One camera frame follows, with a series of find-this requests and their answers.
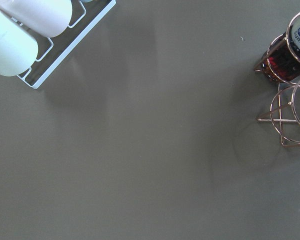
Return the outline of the tea bottle taken from rack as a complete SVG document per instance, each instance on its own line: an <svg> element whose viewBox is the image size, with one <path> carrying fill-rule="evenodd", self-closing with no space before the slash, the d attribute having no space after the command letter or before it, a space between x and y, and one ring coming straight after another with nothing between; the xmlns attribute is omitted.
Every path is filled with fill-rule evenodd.
<svg viewBox="0 0 300 240"><path fill-rule="evenodd" d="M264 75L275 82L290 82L300 76L300 15L270 46L260 65Z"/></svg>

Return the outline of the white cup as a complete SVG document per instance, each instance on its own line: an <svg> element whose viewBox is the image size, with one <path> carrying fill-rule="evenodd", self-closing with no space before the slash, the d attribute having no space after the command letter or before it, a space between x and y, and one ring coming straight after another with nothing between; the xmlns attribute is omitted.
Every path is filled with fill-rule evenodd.
<svg viewBox="0 0 300 240"><path fill-rule="evenodd" d="M46 38L68 27L73 12L70 0L0 0L0 10Z"/></svg>

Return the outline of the pale mint cup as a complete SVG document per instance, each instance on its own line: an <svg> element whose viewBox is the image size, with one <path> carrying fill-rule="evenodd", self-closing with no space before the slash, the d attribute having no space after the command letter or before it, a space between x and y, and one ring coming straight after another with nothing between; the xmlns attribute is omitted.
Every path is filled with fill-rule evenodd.
<svg viewBox="0 0 300 240"><path fill-rule="evenodd" d="M28 70L38 55L38 43L0 11L0 75L12 77Z"/></svg>

